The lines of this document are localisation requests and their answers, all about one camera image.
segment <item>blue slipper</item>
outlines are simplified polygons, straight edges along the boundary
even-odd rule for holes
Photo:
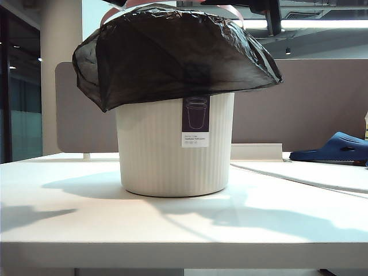
[[[337,160],[363,161],[368,160],[368,141],[343,132],[336,132],[320,149],[311,151],[294,151],[291,160]]]

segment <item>black garbage bag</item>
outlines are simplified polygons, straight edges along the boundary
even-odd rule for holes
[[[107,22],[77,47],[73,65],[103,112],[282,82],[271,55],[231,20],[159,4]]]

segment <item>tabletop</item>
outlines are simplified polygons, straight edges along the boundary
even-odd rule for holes
[[[236,167],[218,193],[144,197],[117,154],[2,164],[0,181],[3,266],[368,268],[366,197]]]

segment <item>product label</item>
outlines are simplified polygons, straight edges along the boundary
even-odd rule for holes
[[[183,148],[209,146],[209,99],[209,96],[183,99]]]

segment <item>ribbed trash can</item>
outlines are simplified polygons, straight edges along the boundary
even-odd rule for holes
[[[233,104],[234,93],[210,97],[206,148],[182,148],[183,99],[116,108],[123,187],[132,193],[155,197],[200,196],[225,188]]]

